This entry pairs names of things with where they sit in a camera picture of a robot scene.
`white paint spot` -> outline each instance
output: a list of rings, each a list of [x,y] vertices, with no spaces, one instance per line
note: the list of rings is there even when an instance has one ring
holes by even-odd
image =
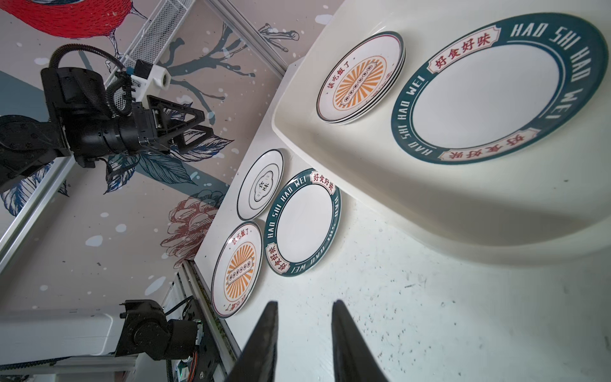
[[[92,236],[85,241],[85,245],[90,247],[99,247],[102,245],[103,240],[104,238],[102,235]]]
[[[144,295],[148,296],[148,295],[155,293],[157,289],[161,288],[161,286],[163,285],[165,281],[166,281],[165,276],[161,276],[157,280],[153,281],[153,283],[149,285],[148,288],[144,291]]]
[[[332,18],[333,15],[318,15],[314,21],[316,21],[318,24],[327,25]]]
[[[193,103],[193,98],[191,98],[188,95],[184,94],[184,95],[182,95],[180,97],[176,97],[176,102],[180,103],[180,104]]]

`white basin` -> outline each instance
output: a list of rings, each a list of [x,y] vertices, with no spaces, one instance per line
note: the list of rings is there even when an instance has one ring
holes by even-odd
[[[611,244],[609,74],[572,119],[540,141],[491,160],[457,166],[419,160],[395,142],[391,129],[393,107],[403,86],[438,51],[498,20],[538,12],[581,17],[611,41],[608,1],[346,0],[277,105],[274,131],[314,168],[332,174],[342,191],[443,253],[479,262],[533,264],[600,250]],[[393,89],[351,124],[324,123],[315,103],[329,68],[351,47],[380,31],[400,33],[406,47],[403,72]],[[461,70],[459,65],[453,69]],[[538,78],[543,84],[554,81],[555,74],[546,73],[525,79],[525,97],[533,92],[528,84]],[[507,92],[519,95],[520,78],[517,75],[513,82],[517,85],[503,89],[499,97],[507,97]],[[536,89],[546,94],[545,86]],[[421,105],[434,103],[436,93],[443,96],[442,89],[431,87],[427,92]],[[465,105],[460,92],[454,91],[452,97],[456,103],[452,98],[441,100],[444,110]],[[517,100],[516,105],[522,113],[536,114],[529,103]],[[445,115],[427,115],[423,108],[414,111],[414,119],[424,121],[421,124],[448,120]],[[520,118],[508,108],[497,113],[496,119],[499,129],[510,131],[507,121]],[[491,120],[491,116],[481,117],[482,123]],[[464,119],[462,123],[470,128]],[[474,126],[476,134],[462,138],[458,134],[457,139],[467,145],[481,143],[477,134],[486,132],[477,129]],[[450,138],[430,131],[430,139],[438,142]]]

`painted wall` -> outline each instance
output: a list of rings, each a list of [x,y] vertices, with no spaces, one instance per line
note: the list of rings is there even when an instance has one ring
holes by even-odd
[[[41,26],[40,17],[32,21],[28,13],[9,8],[9,3],[14,2],[0,0],[4,9],[0,10],[0,75],[13,85],[0,87],[0,100],[12,101],[0,102],[0,114],[44,120],[39,71],[57,47],[74,42],[69,37],[76,32],[63,37],[66,28],[57,28],[65,17],[56,11],[60,6],[39,4],[57,7],[43,9],[57,13],[44,13],[46,24]],[[114,35],[98,31],[101,35],[80,42],[119,56],[144,19],[126,13],[132,6],[129,0],[94,3],[105,4],[104,17],[113,12],[123,15],[122,22],[111,18]],[[134,0],[134,8],[148,15],[155,3]],[[290,11],[280,10],[286,7],[279,7],[277,0],[254,4],[235,3],[253,25],[263,28],[261,33],[274,49],[292,62],[305,55],[331,18],[317,16],[333,14],[339,2],[295,2]],[[72,24],[77,32],[84,28],[79,22]],[[170,89],[161,97],[205,110],[205,124],[213,127],[214,137],[186,155],[114,155],[108,165],[75,167],[65,188],[37,221],[19,259],[0,277],[0,311],[91,307],[138,298],[161,301],[175,266],[195,256],[280,79],[203,0],[195,3],[159,64],[172,75]],[[108,72],[104,59],[89,53],[70,53],[62,65],[90,65],[98,73]],[[191,136],[195,139],[197,132]],[[0,230],[10,224],[43,172],[23,182],[21,189],[2,195]]]

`stack of plates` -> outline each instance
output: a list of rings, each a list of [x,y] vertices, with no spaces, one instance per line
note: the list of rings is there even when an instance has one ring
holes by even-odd
[[[318,93],[316,113],[334,125],[350,123],[371,110],[393,86],[405,62],[396,32],[375,34],[335,65]]]

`white table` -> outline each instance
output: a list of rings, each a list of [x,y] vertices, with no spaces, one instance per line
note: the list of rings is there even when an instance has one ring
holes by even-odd
[[[236,200],[252,163],[281,149],[280,186],[310,167],[271,128],[295,71],[290,65],[195,258],[209,287],[223,242],[241,223]],[[424,247],[346,193],[342,198],[337,236],[319,264],[282,277],[264,263],[247,303],[227,319],[244,347],[265,304],[278,301],[276,381],[334,380],[337,299],[392,381],[611,380],[611,250],[538,268],[466,263]],[[261,228],[267,212],[255,219]]]

